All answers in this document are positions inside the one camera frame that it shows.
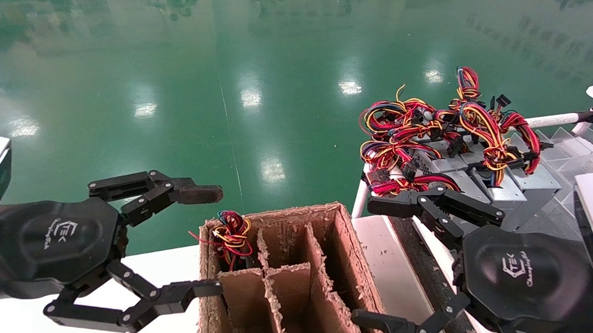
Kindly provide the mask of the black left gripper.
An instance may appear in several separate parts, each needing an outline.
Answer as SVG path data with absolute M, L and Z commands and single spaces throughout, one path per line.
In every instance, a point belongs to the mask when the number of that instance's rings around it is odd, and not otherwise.
M 0 299 L 59 294 L 43 313 L 61 327 L 138 333 L 160 316 L 184 314 L 194 299 L 223 294 L 213 279 L 158 288 L 120 260 L 127 247 L 122 220 L 136 227 L 173 204 L 215 204 L 224 197 L 222 186 L 150 170 L 95 180 L 88 189 L 93 198 L 80 202 L 0 206 Z M 121 214 L 108 204 L 127 198 Z M 76 303 L 110 279 L 137 303 L 124 310 Z

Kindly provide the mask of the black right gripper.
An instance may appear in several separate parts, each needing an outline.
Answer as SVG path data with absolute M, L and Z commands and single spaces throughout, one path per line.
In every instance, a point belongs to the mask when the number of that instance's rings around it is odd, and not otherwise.
M 468 309 L 495 333 L 573 333 L 572 315 L 586 293 L 591 270 L 584 246 L 576 240 L 483 227 L 501 226 L 505 213 L 446 187 L 369 196 L 367 210 L 393 218 L 416 217 L 446 248 L 459 249 L 453 268 L 461 293 L 421 325 L 355 309 L 352 322 L 357 326 L 383 333 L 440 333 Z M 464 237 L 452 217 L 482 228 Z

